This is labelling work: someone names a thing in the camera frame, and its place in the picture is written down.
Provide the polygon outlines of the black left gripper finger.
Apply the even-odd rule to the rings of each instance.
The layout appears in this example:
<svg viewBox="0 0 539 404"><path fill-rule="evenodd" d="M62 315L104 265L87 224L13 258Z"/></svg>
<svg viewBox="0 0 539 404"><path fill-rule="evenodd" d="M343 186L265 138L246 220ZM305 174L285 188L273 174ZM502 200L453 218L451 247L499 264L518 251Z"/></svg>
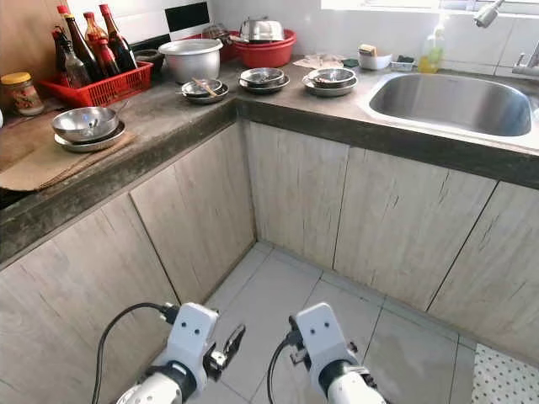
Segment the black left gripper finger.
<svg viewBox="0 0 539 404"><path fill-rule="evenodd" d="M245 324L239 324L223 344L220 350L220 358L222 363L230 363L232 359L239 353L240 345L242 345L243 336L246 334Z"/></svg>

